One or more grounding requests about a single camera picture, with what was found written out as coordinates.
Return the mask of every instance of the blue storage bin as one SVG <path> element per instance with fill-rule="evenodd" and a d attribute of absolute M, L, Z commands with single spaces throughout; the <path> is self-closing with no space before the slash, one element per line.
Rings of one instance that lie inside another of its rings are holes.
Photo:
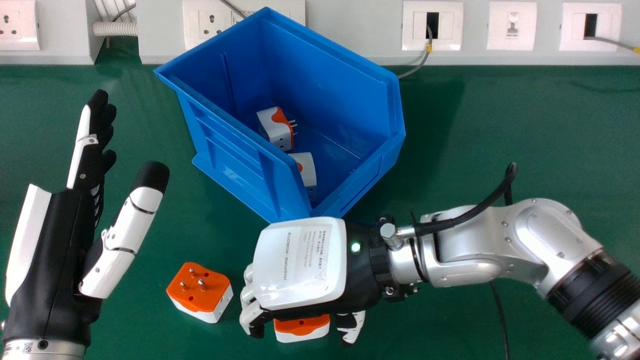
<path fill-rule="evenodd" d="M 404 141 L 396 76 L 268 8 L 156 69 L 178 95 L 193 164 L 268 222 L 341 217 L 395 163 Z M 296 119 L 311 152 L 311 203 L 295 161 L 259 133 L 256 111 Z"/>

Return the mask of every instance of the robotic hand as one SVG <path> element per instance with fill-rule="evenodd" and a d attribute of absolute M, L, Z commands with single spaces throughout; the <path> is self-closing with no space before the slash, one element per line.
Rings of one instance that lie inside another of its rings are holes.
<path fill-rule="evenodd" d="M 419 282 L 445 288 L 503 277 L 533 285 L 599 359 L 640 359 L 640 281 L 566 206 L 510 204 L 515 173 L 511 164 L 479 205 L 409 226 L 396 227 L 390 216 L 373 226 L 326 217 L 270 225 L 245 272 L 241 325 L 261 338 L 272 319 L 342 314 L 336 325 L 350 345 L 380 299 L 404 300 Z M 510 205 L 490 207 L 502 195 Z"/>
<path fill-rule="evenodd" d="M 67 188 L 29 185 L 6 272 L 9 316 L 3 360 L 82 359 L 90 324 L 138 253 L 169 180 L 150 161 L 140 169 L 119 214 L 94 243 L 104 176 L 116 161 L 104 151 L 116 108 L 98 90 L 82 111 Z"/>

